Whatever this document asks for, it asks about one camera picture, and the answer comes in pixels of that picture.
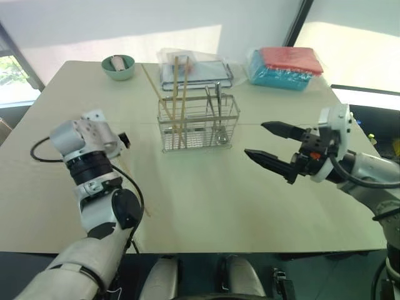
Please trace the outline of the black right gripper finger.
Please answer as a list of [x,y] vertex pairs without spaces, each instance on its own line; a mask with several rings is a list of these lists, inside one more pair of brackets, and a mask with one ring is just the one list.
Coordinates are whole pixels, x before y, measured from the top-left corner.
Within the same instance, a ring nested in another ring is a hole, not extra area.
[[287,183],[293,184],[296,181],[298,173],[288,162],[281,161],[277,156],[261,150],[245,149],[244,152],[256,164],[282,176]]
[[263,122],[261,126],[264,129],[267,129],[270,133],[285,139],[301,140],[303,135],[308,133],[306,129],[281,121]]

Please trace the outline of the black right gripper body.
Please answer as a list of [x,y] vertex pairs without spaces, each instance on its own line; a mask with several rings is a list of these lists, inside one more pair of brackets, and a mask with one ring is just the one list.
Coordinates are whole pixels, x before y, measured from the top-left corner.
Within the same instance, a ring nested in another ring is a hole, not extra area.
[[333,171],[333,165],[328,158],[328,144],[319,134],[316,127],[306,129],[295,127],[292,138],[301,146],[292,159],[295,171],[302,176],[313,178],[328,178]]

